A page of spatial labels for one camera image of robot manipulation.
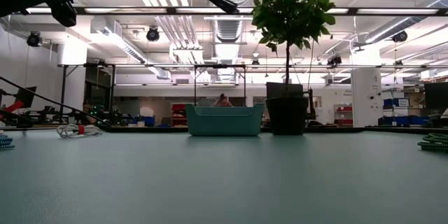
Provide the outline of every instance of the tree trunk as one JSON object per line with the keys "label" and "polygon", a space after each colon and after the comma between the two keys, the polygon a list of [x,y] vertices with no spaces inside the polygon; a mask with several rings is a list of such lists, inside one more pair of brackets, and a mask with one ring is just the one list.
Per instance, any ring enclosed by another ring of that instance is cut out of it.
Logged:
{"label": "tree trunk", "polygon": [[289,97],[289,41],[286,42],[286,77],[285,77],[285,97]]}

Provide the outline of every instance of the computer monitor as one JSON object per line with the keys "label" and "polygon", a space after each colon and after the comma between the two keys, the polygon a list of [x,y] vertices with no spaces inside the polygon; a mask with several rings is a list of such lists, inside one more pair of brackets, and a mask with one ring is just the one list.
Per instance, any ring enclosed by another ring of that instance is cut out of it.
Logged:
{"label": "computer monitor", "polygon": [[27,87],[27,89],[20,88],[17,94],[15,95],[15,102],[21,101],[23,102],[23,106],[21,109],[29,109],[33,104],[34,94],[31,92],[36,92],[37,87]]}
{"label": "computer monitor", "polygon": [[[266,98],[280,98],[286,94],[285,83],[266,83]],[[289,84],[289,97],[303,97],[303,86],[301,84]]]}
{"label": "computer monitor", "polygon": [[425,101],[428,109],[448,108],[448,83],[425,84]]}

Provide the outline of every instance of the black plant pot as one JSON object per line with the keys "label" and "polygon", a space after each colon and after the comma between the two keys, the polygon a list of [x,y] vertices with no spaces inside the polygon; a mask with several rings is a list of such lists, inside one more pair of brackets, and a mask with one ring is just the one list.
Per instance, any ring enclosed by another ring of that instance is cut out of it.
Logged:
{"label": "black plant pot", "polygon": [[303,135],[308,98],[285,97],[266,100],[274,135]]}

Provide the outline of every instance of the teal plastic basket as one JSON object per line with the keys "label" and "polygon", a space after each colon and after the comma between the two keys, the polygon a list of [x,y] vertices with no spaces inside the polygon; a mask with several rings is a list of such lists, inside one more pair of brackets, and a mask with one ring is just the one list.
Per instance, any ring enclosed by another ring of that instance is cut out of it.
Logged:
{"label": "teal plastic basket", "polygon": [[186,104],[188,131],[192,136],[258,136],[264,106],[194,107]]}

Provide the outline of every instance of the teal table surface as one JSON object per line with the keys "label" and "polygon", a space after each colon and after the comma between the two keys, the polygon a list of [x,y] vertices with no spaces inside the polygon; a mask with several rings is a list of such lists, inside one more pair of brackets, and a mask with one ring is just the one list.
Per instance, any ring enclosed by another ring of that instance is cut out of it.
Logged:
{"label": "teal table surface", "polygon": [[2,224],[448,221],[448,154],[418,135],[7,135]]}

